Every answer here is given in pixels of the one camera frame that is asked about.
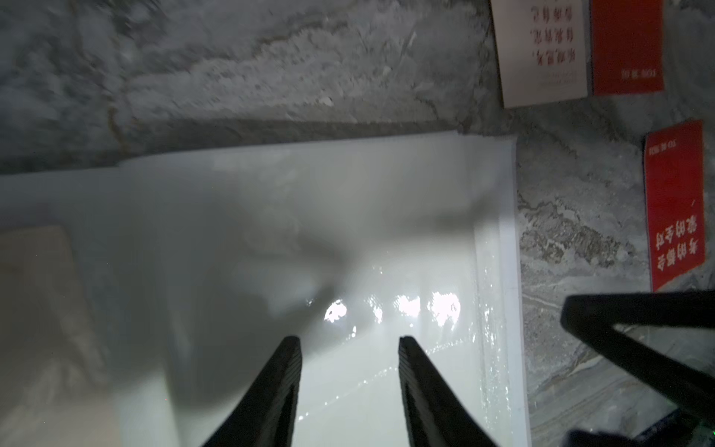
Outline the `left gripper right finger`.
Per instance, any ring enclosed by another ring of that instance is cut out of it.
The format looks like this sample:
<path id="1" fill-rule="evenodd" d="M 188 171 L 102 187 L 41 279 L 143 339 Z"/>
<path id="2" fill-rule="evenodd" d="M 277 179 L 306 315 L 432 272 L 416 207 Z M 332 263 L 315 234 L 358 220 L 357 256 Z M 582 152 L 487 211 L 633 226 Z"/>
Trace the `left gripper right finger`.
<path id="1" fill-rule="evenodd" d="M 398 375 L 409 445 L 494 446 L 411 336 L 398 343 Z"/>

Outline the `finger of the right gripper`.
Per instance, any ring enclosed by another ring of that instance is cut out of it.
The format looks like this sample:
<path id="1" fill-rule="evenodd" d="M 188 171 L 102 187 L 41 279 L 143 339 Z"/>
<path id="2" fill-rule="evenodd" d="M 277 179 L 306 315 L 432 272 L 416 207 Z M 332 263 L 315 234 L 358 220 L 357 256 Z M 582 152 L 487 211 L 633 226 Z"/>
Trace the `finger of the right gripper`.
<path id="1" fill-rule="evenodd" d="M 712 425 L 714 378 L 620 333 L 617 324 L 712 330 L 714 292 L 577 294 L 565 299 L 560 314 L 567 333 Z"/>

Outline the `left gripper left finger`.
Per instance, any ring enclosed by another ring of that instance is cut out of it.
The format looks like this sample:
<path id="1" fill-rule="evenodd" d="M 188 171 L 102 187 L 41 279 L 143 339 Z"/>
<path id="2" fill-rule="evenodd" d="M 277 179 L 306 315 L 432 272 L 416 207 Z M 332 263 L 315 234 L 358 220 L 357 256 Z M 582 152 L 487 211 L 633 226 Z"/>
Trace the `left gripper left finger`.
<path id="1" fill-rule="evenodd" d="M 285 337 L 205 447 L 290 447 L 303 366 L 301 342 Z"/>

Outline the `white photo album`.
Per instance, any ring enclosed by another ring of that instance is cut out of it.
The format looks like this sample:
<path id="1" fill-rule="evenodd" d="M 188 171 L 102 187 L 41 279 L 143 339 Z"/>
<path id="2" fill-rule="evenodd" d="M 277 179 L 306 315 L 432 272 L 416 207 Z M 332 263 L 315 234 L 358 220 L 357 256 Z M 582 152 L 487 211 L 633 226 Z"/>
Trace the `white photo album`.
<path id="1" fill-rule="evenodd" d="M 301 340 L 297 446 L 404 446 L 409 335 L 501 446 L 531 432 L 512 137 L 441 132 L 5 175 L 63 231 L 122 443 L 199 446 Z"/>

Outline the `beige card gold characters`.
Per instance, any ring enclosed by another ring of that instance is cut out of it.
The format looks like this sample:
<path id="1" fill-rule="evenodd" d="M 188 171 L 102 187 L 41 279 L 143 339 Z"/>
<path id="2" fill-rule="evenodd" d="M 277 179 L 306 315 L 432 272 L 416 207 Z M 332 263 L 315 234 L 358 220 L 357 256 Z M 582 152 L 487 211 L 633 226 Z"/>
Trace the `beige card gold characters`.
<path id="1" fill-rule="evenodd" d="M 55 226 L 1 235 L 1 443 L 122 443 L 76 263 Z"/>

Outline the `beige card small red text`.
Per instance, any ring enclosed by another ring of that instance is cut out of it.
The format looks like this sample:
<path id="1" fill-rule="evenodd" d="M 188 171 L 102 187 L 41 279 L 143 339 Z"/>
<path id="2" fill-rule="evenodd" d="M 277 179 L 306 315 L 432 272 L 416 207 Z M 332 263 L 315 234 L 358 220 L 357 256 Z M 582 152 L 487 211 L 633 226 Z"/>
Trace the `beige card small red text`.
<path id="1" fill-rule="evenodd" d="M 491 11 L 504 107 L 588 96 L 582 1 L 493 0 Z"/>

